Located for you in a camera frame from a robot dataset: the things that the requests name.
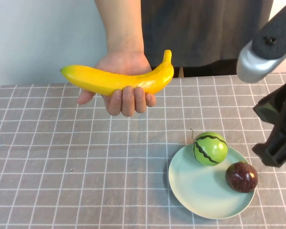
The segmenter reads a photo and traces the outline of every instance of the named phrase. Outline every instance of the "black screw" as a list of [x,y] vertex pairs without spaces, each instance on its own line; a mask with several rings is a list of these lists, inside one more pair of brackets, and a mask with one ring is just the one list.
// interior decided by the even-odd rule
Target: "black screw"
[[276,38],[274,37],[264,37],[266,45],[274,45],[276,43]]

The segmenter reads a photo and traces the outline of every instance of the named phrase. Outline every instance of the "dark red fruit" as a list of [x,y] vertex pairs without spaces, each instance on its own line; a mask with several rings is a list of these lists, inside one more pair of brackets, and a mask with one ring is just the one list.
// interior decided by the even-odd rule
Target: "dark red fruit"
[[225,172],[225,180],[234,191],[248,193],[255,189],[258,175],[252,165],[240,161],[229,166]]

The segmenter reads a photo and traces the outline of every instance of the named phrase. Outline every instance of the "plate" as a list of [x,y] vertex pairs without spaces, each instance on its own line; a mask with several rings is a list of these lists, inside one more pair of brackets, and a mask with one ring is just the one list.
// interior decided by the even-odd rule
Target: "plate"
[[203,166],[193,155],[193,145],[180,149],[169,166],[171,189],[179,202],[194,214],[208,219],[226,219],[244,211],[255,190],[239,193],[225,181],[225,171],[238,161],[248,162],[233,148],[228,148],[225,160],[216,166]]

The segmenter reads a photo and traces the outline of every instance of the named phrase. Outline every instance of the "person's hand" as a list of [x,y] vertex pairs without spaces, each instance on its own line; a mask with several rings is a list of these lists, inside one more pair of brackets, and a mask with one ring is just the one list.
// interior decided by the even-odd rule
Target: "person's hand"
[[[139,75],[151,71],[151,67],[143,52],[110,52],[103,57],[95,68],[118,74]],[[78,97],[78,104],[85,104],[95,96],[94,92],[83,90]],[[153,94],[146,94],[140,87],[126,87],[122,91],[115,91],[112,96],[103,96],[106,110],[111,115],[133,116],[135,112],[144,113],[146,107],[153,107],[156,98]]]

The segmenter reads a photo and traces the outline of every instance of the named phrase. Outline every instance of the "yellow banana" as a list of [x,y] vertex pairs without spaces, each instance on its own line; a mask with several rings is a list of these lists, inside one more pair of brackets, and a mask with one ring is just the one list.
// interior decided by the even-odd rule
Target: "yellow banana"
[[73,85],[102,95],[110,96],[127,86],[141,87],[146,93],[155,94],[166,87],[174,75],[171,59],[172,52],[165,50],[162,63],[142,75],[115,74],[82,65],[65,66],[61,73]]

